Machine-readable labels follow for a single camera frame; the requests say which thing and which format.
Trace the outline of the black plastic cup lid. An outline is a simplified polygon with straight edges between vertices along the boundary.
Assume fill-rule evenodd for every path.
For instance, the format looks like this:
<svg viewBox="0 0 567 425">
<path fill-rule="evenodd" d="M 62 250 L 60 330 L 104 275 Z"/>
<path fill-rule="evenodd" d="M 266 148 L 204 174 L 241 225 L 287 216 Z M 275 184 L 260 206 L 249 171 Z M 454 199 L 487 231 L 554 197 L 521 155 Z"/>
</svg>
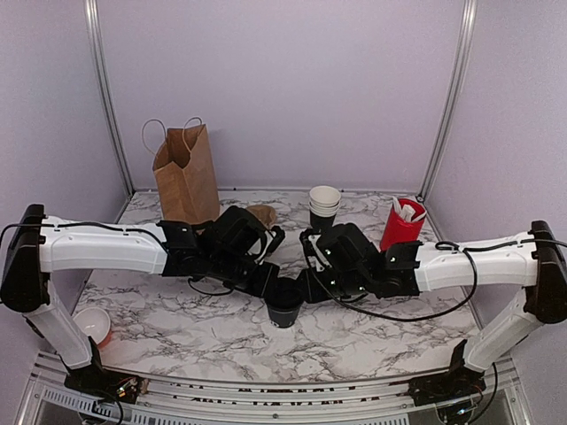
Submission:
<svg viewBox="0 0 567 425">
<path fill-rule="evenodd" d="M 264 299 L 268 307 L 280 311 L 291 311 L 303 304 L 303 296 L 296 281 L 288 277 L 278 278 Z"/>
</svg>

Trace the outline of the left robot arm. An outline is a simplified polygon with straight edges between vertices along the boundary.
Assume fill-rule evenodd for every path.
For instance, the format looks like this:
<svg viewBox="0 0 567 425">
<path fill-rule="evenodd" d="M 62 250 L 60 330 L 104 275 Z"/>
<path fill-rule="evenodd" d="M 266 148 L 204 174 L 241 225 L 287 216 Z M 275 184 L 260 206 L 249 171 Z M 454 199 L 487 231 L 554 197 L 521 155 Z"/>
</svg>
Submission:
<svg viewBox="0 0 567 425">
<path fill-rule="evenodd" d="M 262 297 L 278 266 L 267 258 L 285 238 L 251 212 L 231 206 L 218 219 L 198 225 L 161 220 L 156 224 L 110 225 L 48 216 L 29 205 L 6 250 L 1 302 L 20 313 L 47 340 L 66 368 L 71 390 L 134 404 L 145 382 L 138 375 L 103 366 L 93 339 L 80 330 L 50 285 L 56 271 L 137 271 L 189 282 L 212 278 L 228 290 Z"/>
</svg>

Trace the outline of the black paper coffee cup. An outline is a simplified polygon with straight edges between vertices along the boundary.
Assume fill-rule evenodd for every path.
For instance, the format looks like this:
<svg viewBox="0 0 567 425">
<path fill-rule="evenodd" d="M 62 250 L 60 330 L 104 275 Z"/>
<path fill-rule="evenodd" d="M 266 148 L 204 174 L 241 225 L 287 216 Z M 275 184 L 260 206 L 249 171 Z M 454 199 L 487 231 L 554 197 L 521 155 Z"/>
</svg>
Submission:
<svg viewBox="0 0 567 425">
<path fill-rule="evenodd" d="M 290 328 L 298 318 L 301 305 L 292 307 L 279 307 L 267 304 L 268 317 L 276 328 Z"/>
</svg>

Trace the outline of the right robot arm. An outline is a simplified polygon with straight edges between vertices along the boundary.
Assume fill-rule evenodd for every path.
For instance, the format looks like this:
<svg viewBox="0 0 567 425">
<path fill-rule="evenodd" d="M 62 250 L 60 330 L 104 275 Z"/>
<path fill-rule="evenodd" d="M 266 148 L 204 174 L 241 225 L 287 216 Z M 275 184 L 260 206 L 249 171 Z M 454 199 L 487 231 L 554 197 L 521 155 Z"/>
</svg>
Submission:
<svg viewBox="0 0 567 425">
<path fill-rule="evenodd" d="M 413 378 L 408 394 L 416 406 L 463 398 L 485 388 L 485 371 L 505 352 L 545 324 L 566 319 L 564 244 L 536 220 L 528 232 L 471 243 L 395 243 L 377 247 L 353 223 L 299 240 L 307 268 L 299 285 L 308 303 L 349 298 L 416 297 L 452 287 L 514 284 L 519 291 L 476 336 L 461 341 L 442 373 Z"/>
</svg>

